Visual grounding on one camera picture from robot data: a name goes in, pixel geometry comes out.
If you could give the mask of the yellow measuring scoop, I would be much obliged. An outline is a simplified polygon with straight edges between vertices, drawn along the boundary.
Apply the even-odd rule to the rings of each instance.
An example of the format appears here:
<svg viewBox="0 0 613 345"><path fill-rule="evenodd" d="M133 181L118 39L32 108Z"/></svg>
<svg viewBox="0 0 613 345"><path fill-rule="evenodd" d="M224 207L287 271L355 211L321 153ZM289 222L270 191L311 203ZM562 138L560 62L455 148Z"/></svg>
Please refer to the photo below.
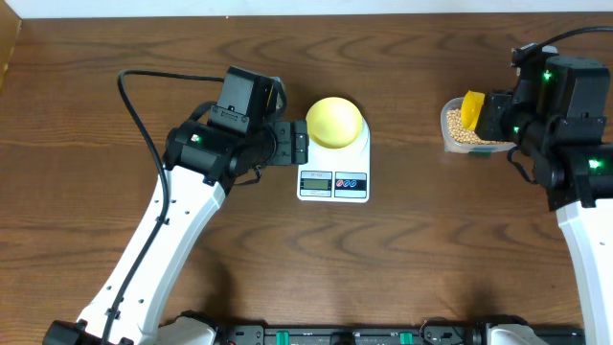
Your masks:
<svg viewBox="0 0 613 345"><path fill-rule="evenodd" d="M466 92L461 107L461 122L464 129L475 130L484 102L484 93L476 91Z"/></svg>

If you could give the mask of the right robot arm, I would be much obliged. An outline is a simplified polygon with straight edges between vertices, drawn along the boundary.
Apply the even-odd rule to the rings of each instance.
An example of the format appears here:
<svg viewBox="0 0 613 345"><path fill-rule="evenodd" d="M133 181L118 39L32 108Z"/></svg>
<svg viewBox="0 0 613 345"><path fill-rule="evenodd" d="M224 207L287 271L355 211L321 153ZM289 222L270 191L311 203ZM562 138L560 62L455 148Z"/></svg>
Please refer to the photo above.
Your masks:
<svg viewBox="0 0 613 345"><path fill-rule="evenodd" d="M465 121L482 140L530 157L573 262L588 344L612 341L612 147L602 137L609 70L530 44L514 50L512 90L490 91Z"/></svg>

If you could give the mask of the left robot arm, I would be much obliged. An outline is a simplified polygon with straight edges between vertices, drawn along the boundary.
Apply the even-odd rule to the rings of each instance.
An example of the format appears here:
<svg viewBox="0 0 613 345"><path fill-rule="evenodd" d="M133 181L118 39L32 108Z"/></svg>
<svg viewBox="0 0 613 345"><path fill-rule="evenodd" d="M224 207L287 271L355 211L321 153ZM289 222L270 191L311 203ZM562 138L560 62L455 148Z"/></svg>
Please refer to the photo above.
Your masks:
<svg viewBox="0 0 613 345"><path fill-rule="evenodd" d="M238 178L267 166L307 162L307 124L284 122L282 81L236 66L217 101L199 105L159 154L139 118L158 180L121 259L77 321L54 321L46 344L212 344L217 329L194 311L160 321L170 292L206 224Z"/></svg>

